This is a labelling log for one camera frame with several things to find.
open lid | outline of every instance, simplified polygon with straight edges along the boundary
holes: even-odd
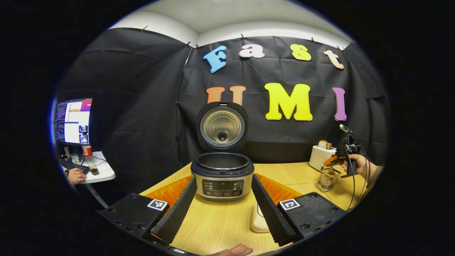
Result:
[[[206,151],[238,151],[245,144],[248,115],[233,102],[211,102],[197,116],[197,138]]]

bottle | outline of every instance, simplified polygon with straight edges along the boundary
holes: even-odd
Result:
[[[84,154],[85,161],[88,164],[88,168],[90,169],[91,174],[93,174],[93,175],[100,174],[98,172],[98,168],[95,165],[95,159],[93,158],[93,154],[91,152],[91,146],[83,146],[82,152]]]

human hand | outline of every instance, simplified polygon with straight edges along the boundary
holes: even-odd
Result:
[[[226,249],[224,251],[216,252],[205,256],[245,256],[252,252],[253,252],[252,248],[249,248],[243,244],[238,244],[236,247],[232,249]]]
[[[363,155],[359,155],[359,154],[350,154],[349,158],[352,160],[355,160],[357,162],[357,174],[361,175],[364,179],[366,179],[366,170],[367,170],[366,169],[367,168],[366,158]],[[349,164],[348,159],[344,159],[342,167],[345,172],[348,172],[348,164]],[[375,170],[378,166],[372,162],[368,162],[368,165],[370,165],[370,167],[371,167],[371,169],[368,169],[369,170],[368,179],[369,179],[373,175],[373,173],[375,172]]]
[[[73,186],[79,184],[80,182],[86,179],[87,176],[79,168],[73,168],[68,172],[68,181]]]

white wall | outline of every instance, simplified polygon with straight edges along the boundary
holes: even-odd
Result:
[[[174,19],[153,12],[132,12],[109,29],[118,27],[143,29],[145,26],[147,26],[145,30],[170,36],[185,44],[191,41],[190,45],[196,47],[198,37],[196,32]]]
[[[321,29],[283,21],[238,23],[213,29],[198,35],[195,31],[174,19],[147,11],[133,12],[110,28],[130,27],[143,29],[145,26],[147,26],[145,30],[164,34],[184,43],[191,41],[190,46],[192,47],[196,47],[196,44],[203,46],[217,41],[240,38],[240,34],[243,34],[245,37],[288,36],[309,40],[312,37],[317,42],[344,48],[350,43],[339,36]]]

rice cooker control panel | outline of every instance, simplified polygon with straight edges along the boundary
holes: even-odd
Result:
[[[204,195],[215,197],[239,196],[243,192],[243,179],[239,180],[212,180],[202,179]]]

